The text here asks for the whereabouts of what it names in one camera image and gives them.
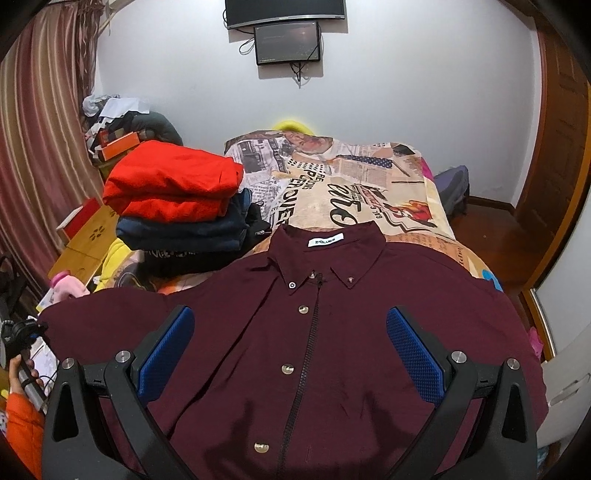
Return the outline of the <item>orange sleeve forearm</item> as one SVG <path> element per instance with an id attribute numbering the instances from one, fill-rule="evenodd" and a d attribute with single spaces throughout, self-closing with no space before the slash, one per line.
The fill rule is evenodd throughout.
<path id="1" fill-rule="evenodd" d="M 8 443 L 33 476 L 41 479 L 44 416 L 19 393 L 9 394 L 6 413 Z"/>

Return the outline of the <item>person left hand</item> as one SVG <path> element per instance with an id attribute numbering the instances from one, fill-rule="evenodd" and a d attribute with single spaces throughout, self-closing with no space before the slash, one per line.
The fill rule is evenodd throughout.
<path id="1" fill-rule="evenodd" d="M 26 389 L 32 385 L 37 384 L 34 389 L 40 392 L 44 391 L 43 380 L 40 378 L 39 372 L 35 369 L 32 360 L 24 360 L 21 354 L 10 360 L 9 364 L 9 398 L 16 395 L 25 396 Z"/>

